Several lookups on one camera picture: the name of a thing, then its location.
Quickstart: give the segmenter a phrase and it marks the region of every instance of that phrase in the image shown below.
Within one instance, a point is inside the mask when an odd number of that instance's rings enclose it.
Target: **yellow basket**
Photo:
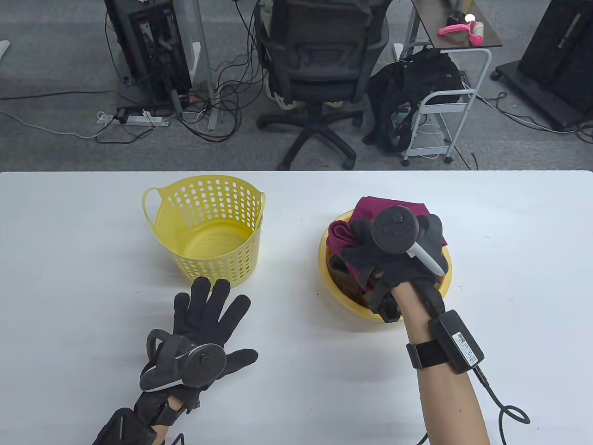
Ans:
[[[336,218],[337,220],[341,221],[350,221],[354,210],[350,210],[349,212],[344,213],[343,215]],[[329,267],[329,260],[331,257],[331,251],[327,248],[327,237],[329,236],[329,229],[326,229],[325,233],[321,237],[321,243],[319,244],[319,271],[321,272],[321,278],[325,283],[327,289],[330,291],[330,294],[339,301],[345,308],[350,310],[352,313],[370,320],[372,322],[377,323],[384,323],[381,316],[377,314],[373,314],[370,309],[361,306],[360,304],[352,301],[348,296],[344,295],[340,288],[334,283],[333,278],[330,275]],[[449,255],[449,250],[446,247],[443,247],[443,255],[447,259],[449,263],[449,271],[447,274],[442,278],[440,284],[436,285],[435,287],[441,292],[443,299],[445,298],[447,292],[449,291],[449,287],[451,287],[451,280],[453,277],[453,265],[451,264],[451,257]]]
[[[156,190],[155,220],[146,198]],[[241,284],[257,263],[266,195],[232,176],[194,176],[144,192],[142,209],[154,236],[190,280],[207,276]]]

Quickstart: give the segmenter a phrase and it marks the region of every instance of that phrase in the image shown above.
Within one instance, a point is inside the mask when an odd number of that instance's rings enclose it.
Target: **pink object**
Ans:
[[[445,34],[458,33],[460,31],[465,31],[470,35],[470,43],[473,46],[482,46],[484,43],[484,24],[481,21],[445,26],[444,28],[439,29],[439,35],[444,36]]]
[[[401,205],[408,207],[417,217],[420,215],[429,215],[430,212],[424,204],[417,204],[415,202],[394,201],[392,199],[375,198],[373,196],[366,196],[361,198],[354,207],[354,212],[350,218],[350,223],[357,220],[373,221],[379,213],[392,205]],[[334,221],[329,227],[329,236],[327,237],[327,248],[336,255],[340,256],[340,252],[344,247],[357,247],[360,245],[359,240],[354,236],[350,229],[350,224],[346,221]],[[350,273],[358,280],[358,273],[349,264],[346,264]]]

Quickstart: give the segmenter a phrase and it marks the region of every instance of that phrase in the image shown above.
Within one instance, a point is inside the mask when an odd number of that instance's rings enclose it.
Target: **pink toy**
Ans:
[[[472,21],[469,24],[457,24],[451,26],[445,26],[439,29],[439,35],[444,36],[449,33],[457,33],[459,31],[465,31],[470,35],[470,43],[473,46],[482,46],[484,43],[484,24],[481,21]]]

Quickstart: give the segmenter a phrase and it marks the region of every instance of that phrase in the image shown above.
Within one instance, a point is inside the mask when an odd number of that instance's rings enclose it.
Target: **hand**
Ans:
[[[371,222],[368,220],[355,221],[350,228],[361,245],[345,247],[340,257],[358,271],[361,286],[374,286],[370,304],[373,312],[381,314],[380,306],[387,306],[390,311],[387,318],[395,321],[398,313],[392,307],[391,290],[404,282],[411,282],[423,294],[423,303],[427,308],[436,307],[434,312],[444,312],[442,298],[433,287],[438,277],[418,258],[410,258],[407,253],[392,254],[381,250],[372,239]]]
[[[173,334],[183,335],[196,345],[214,343],[224,347],[251,306],[251,300],[247,296],[239,295],[221,317],[230,291],[231,284],[225,279],[219,279],[208,298],[210,280],[205,276],[196,278],[192,284],[191,297],[187,293],[175,296]],[[218,378],[232,374],[256,360],[257,352],[253,349],[241,349],[227,354],[227,366]]]

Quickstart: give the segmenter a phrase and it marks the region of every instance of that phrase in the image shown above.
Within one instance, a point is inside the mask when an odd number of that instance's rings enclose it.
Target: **brown tabletop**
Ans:
[[[440,28],[447,26],[447,17],[451,15],[453,9],[452,0],[412,0],[420,21],[424,26],[432,46],[437,49],[459,49],[472,47],[467,37],[467,33],[452,33],[446,36],[439,36]],[[477,21],[484,24],[484,44],[482,48],[502,46],[502,42],[496,35],[490,23],[488,23],[484,14],[473,2],[470,12],[476,16]]]

